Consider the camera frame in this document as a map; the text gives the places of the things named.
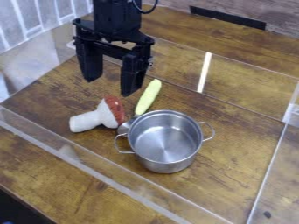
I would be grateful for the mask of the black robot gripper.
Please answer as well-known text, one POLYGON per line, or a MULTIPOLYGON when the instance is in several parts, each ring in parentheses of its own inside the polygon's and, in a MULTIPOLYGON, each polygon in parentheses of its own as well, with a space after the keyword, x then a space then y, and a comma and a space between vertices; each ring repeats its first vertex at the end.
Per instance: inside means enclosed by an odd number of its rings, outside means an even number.
MULTIPOLYGON (((95 44, 106 40, 109 43, 131 42, 138 46, 151 46, 154 39, 141 32, 142 15, 151 10, 142 9, 143 0, 93 0, 94 19, 81 17, 73 20, 77 27, 75 46, 79 67, 87 82, 97 80, 103 74, 103 54, 95 44)), ((150 63, 147 59, 129 53, 123 57, 121 69, 121 91, 130 96, 142 86, 150 63)))

